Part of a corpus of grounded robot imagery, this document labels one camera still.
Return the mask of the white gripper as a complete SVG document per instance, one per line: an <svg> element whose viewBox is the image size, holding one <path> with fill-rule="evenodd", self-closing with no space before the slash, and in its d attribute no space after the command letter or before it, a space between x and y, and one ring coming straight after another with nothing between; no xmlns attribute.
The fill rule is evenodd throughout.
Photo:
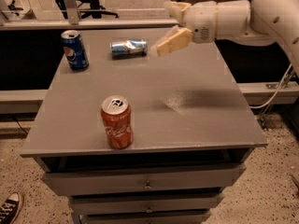
<svg viewBox="0 0 299 224"><path fill-rule="evenodd" d="M201 2L191 5L186 2L164 2L165 11L183 28L172 27L149 49L149 55L160 57L186 48L192 41L197 44L211 43L216 38L217 3Z"/></svg>

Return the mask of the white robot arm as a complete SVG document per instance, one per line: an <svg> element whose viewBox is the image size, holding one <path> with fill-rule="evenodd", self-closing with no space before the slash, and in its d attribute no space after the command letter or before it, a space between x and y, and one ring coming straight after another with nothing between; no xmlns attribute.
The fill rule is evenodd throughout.
<svg viewBox="0 0 299 224"><path fill-rule="evenodd" d="M164 8L178 24L151 46L153 56L216 39L247 46L278 43L299 75L299 0L167 1Z"/></svg>

